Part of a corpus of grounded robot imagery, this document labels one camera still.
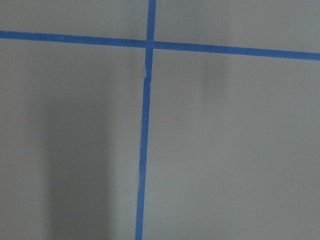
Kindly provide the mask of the blue tape line lengthwise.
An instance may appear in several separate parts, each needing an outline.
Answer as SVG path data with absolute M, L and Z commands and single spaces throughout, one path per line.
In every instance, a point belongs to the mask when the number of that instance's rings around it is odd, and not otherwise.
M 136 240 L 141 240 L 143 238 L 156 4 L 157 2 L 155 0 L 150 0 L 148 2 L 147 30 L 146 30 L 146 44 L 145 44 L 145 77 L 143 81 L 141 135 L 140 135 L 139 169 L 138 169 L 139 182 L 138 182 L 138 190 L 137 190 L 135 237 L 134 237 Z

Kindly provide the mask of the blue tape line crosswise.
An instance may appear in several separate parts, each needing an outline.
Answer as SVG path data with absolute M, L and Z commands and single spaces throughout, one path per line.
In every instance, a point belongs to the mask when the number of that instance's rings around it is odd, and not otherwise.
M 146 40 L 50 34 L 50 33 L 35 33 L 35 32 L 20 32 L 20 31 L 6 31 L 6 30 L 2 30 L 0 32 L 0 37 L 2 39 L 73 43 L 73 44 L 99 45 L 99 46 L 117 46 L 117 47 L 130 47 L 130 48 L 146 48 L 148 44 Z M 320 60 L 319 53 L 301 52 L 301 51 L 163 42 L 163 41 L 154 41 L 153 43 L 151 43 L 151 46 L 156 50 L 244 55 L 244 56 L 298 59 L 298 60 L 309 60 L 309 61 Z

